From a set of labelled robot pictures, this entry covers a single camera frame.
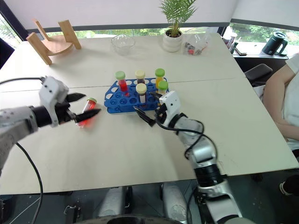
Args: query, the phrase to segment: plastic bag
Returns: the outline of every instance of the plastic bag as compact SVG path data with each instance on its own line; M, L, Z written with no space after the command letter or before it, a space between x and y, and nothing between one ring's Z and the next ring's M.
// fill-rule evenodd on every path
M183 54L200 55L207 47L210 39L211 35L209 30L207 30L205 34L191 35L188 40L183 43Z

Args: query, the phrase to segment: potted plant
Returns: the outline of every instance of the potted plant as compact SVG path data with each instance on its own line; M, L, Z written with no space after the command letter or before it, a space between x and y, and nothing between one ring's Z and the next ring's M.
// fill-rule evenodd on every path
M163 0L160 8L166 15L170 29L163 36L163 48L168 52L176 52L181 48L183 33L180 26L186 22L196 11L194 2L196 0Z

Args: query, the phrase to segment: test tube cap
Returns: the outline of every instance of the test tube cap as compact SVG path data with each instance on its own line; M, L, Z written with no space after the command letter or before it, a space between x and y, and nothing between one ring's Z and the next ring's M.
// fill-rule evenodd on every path
M158 89L167 90L168 89L168 82L160 81L159 84L158 84Z
M97 103L97 100L96 100L95 98L92 98L92 97L90 97L90 98L88 98L88 99L87 99L87 101L88 101L88 100L90 100L90 101L93 101L93 102Z
M146 84L144 83L139 83L136 86L136 92L138 92L139 94L144 94L146 92L147 88L146 88Z
M144 78L145 77L145 72L143 70L137 70L135 72L135 76L136 76L136 78L139 78L139 79Z
M126 77L126 74L123 71L117 71L115 77L117 80L122 80Z
M165 71L164 71L164 69L156 69L156 71L155 71L155 75L156 75L157 77L163 77L163 76L165 75Z

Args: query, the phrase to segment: white plant pot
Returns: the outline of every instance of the white plant pot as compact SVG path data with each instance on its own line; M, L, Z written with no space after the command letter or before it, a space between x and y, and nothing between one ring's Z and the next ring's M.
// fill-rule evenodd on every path
M183 41L183 34L181 33L181 36L179 37L170 37L166 35L166 32L163 36L163 49L168 52L176 52L181 49L182 41Z

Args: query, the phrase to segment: glass bowl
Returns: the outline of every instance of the glass bowl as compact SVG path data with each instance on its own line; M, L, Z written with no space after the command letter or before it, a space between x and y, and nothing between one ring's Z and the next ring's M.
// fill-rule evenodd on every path
M113 49L120 55L127 55L135 45L135 40L127 35L120 34L112 38Z

